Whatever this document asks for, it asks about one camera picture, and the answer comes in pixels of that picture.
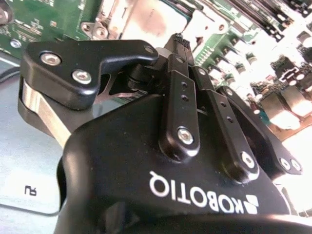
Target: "black cable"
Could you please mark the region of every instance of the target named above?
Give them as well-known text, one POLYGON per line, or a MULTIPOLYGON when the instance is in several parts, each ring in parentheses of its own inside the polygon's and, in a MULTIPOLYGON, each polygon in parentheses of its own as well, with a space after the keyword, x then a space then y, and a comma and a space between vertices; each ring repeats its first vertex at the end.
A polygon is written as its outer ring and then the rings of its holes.
POLYGON ((20 73, 20 67, 12 67, 0 74, 0 83, 12 78, 20 73))

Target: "robotiq logo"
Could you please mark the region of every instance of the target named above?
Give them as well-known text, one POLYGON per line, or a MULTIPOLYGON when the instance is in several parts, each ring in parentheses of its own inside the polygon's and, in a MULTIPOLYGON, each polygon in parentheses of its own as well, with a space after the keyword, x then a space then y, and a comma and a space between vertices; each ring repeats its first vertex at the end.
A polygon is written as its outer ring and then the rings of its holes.
POLYGON ((184 204, 194 204, 197 207, 205 208, 210 207, 215 212, 223 212, 226 214, 258 214, 257 207, 259 207, 258 198, 255 195, 246 195, 247 201, 241 201, 234 197, 228 197, 224 194, 217 195, 216 192, 208 191, 204 192, 199 187, 192 187, 188 193, 186 193, 185 183, 180 184, 179 191, 181 196, 176 195, 176 181, 170 180, 170 183, 162 176, 157 175, 155 172, 150 171, 152 178, 150 179, 150 189, 152 193, 158 197, 166 197, 171 194, 171 200, 181 202, 184 204), (157 190, 155 183, 162 183, 162 189, 157 190))

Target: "motherboard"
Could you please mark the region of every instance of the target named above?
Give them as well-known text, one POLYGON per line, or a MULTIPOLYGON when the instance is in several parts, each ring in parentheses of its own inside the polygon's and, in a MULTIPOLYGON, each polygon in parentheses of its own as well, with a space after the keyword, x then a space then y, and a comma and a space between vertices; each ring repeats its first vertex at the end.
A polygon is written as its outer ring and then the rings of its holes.
POLYGON ((234 89, 284 140, 312 124, 311 3, 0 0, 0 50, 21 58, 28 43, 47 40, 142 39, 163 47, 181 33, 215 87, 234 89))

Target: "ram slot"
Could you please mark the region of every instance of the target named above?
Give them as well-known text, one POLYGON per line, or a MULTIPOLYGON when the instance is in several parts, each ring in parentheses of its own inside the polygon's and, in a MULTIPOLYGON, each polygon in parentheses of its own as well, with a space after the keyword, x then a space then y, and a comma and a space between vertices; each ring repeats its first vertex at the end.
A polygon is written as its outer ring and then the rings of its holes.
POLYGON ((299 12, 304 18, 307 17, 312 12, 312 9, 309 8, 311 1, 302 1, 302 0, 281 0, 281 1, 292 10, 299 12))
POLYGON ((267 2, 266 0, 254 0, 254 2, 284 27, 289 26, 293 22, 293 20, 274 5, 274 3, 267 2))
POLYGON ((257 25, 259 28, 263 29, 270 36, 274 37, 276 41, 280 41, 283 39, 283 35, 279 33, 279 31, 267 22, 265 19, 262 19, 262 16, 259 15, 256 11, 251 9, 246 3, 240 0, 231 0, 227 1, 229 5, 236 8, 243 16, 248 18, 251 22, 257 25))

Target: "black lever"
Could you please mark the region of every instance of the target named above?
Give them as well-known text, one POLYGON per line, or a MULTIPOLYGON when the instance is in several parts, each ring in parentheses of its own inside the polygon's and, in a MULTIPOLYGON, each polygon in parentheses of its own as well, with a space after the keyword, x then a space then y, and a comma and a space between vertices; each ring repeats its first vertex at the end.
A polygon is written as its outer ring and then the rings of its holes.
POLYGON ((34 90, 83 110, 94 103, 101 74, 157 59, 158 52, 141 40, 39 42, 26 48, 20 73, 34 90))

